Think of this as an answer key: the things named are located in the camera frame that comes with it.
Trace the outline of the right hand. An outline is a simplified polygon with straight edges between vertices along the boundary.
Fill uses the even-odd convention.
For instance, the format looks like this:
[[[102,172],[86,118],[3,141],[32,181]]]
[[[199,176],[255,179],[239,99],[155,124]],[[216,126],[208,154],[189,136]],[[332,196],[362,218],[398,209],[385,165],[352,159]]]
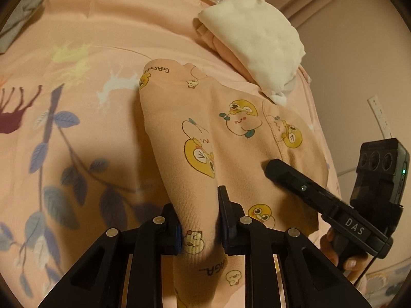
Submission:
[[[335,237],[335,232],[332,228],[329,228],[328,232],[320,239],[320,251],[335,265],[339,264],[339,256],[334,251],[332,242]],[[370,257],[366,253],[350,257],[346,259],[343,265],[345,276],[353,284],[359,279],[361,273],[365,270],[368,263],[371,261]]]

